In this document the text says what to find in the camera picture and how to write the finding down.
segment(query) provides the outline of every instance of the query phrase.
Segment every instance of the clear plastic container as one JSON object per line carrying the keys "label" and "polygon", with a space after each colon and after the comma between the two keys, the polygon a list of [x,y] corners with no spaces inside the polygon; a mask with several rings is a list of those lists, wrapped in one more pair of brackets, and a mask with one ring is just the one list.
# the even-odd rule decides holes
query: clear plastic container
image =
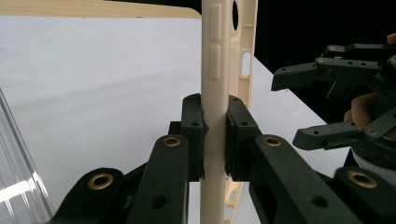
{"label": "clear plastic container", "polygon": [[0,224],[46,223],[54,208],[0,90]]}

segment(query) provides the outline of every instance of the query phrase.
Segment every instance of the plastic part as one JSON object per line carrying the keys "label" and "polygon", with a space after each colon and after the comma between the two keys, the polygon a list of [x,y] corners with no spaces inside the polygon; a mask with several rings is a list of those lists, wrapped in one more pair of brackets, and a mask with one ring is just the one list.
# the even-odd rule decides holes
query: plastic part
{"label": "plastic part", "polygon": [[[233,23],[230,46],[230,95],[240,98],[250,109],[251,81],[253,78],[254,46],[256,40],[258,0],[233,1]],[[224,210],[231,211],[224,223],[233,224],[236,207],[242,192],[243,182],[226,180]]]}
{"label": "plastic part", "polygon": [[201,105],[209,128],[205,136],[205,179],[201,181],[202,224],[224,222],[225,123],[229,100],[232,1],[202,2]]}
{"label": "plastic part", "polygon": [[0,90],[0,223],[43,223],[54,208]]}

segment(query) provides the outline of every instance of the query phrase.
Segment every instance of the plastic rod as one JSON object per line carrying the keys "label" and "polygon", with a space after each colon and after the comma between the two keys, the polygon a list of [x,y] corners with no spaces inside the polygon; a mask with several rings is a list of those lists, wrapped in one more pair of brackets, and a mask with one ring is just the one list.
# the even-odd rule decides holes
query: plastic rod
{"label": "plastic rod", "polygon": [[232,1],[202,1],[201,104],[205,137],[205,179],[201,181],[201,224],[224,223],[225,122],[229,98]]}

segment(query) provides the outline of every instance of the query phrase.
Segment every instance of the human hand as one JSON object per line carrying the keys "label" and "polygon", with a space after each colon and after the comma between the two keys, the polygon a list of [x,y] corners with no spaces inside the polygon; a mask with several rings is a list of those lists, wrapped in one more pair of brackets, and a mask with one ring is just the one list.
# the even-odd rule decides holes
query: human hand
{"label": "human hand", "polygon": [[[387,36],[389,45],[396,45],[396,33]],[[370,112],[378,103],[375,93],[367,93],[352,100],[351,109],[344,115],[344,121],[353,121],[360,130],[371,123]],[[385,134],[386,137],[396,140],[396,128]]]}
{"label": "human hand", "polygon": [[387,42],[389,45],[396,45],[396,33],[388,35],[387,39],[388,39]]}

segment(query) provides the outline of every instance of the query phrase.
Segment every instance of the cream plastic frame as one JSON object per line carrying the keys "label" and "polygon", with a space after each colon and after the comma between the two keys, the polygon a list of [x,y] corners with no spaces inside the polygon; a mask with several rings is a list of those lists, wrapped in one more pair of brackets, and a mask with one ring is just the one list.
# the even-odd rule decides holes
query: cream plastic frame
{"label": "cream plastic frame", "polygon": [[[201,181],[202,224],[233,223],[242,191],[242,182],[233,182],[224,173],[225,120],[230,94],[250,108],[257,5],[258,0],[202,2],[201,95],[209,127],[205,137],[205,179]],[[224,217],[227,208],[232,209],[231,217]]]}

